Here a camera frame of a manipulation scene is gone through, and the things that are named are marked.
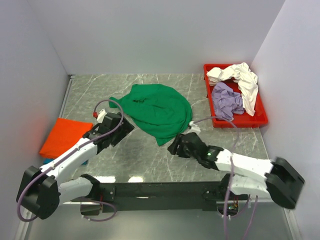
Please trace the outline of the green t shirt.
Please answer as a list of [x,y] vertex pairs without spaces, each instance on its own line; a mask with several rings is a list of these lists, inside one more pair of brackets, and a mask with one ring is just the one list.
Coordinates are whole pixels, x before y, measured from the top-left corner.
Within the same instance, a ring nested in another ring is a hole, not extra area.
[[127,95],[110,99],[110,108],[118,103],[141,130],[155,137],[158,146],[184,132],[193,118],[188,100],[163,84],[134,84]]

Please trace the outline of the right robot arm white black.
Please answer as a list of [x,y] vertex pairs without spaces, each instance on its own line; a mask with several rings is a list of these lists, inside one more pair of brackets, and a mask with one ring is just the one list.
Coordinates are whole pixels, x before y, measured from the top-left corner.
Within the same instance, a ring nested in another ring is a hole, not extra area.
[[207,169],[228,172],[234,195],[271,198],[278,206],[294,210],[305,184],[304,178],[284,158],[259,159],[226,148],[205,144],[195,133],[178,134],[167,148],[171,155],[194,158]]

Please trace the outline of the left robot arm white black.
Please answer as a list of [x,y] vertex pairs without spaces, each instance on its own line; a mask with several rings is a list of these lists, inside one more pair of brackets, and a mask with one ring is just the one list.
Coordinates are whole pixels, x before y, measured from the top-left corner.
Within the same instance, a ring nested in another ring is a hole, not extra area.
[[30,166],[22,176],[17,193],[17,213],[21,207],[42,220],[50,217],[65,202],[86,198],[92,202],[102,199],[101,183],[89,174],[67,181],[69,174],[84,162],[109,146],[115,147],[134,130],[120,113],[106,113],[101,122],[87,131],[78,142],[61,156],[40,168]]

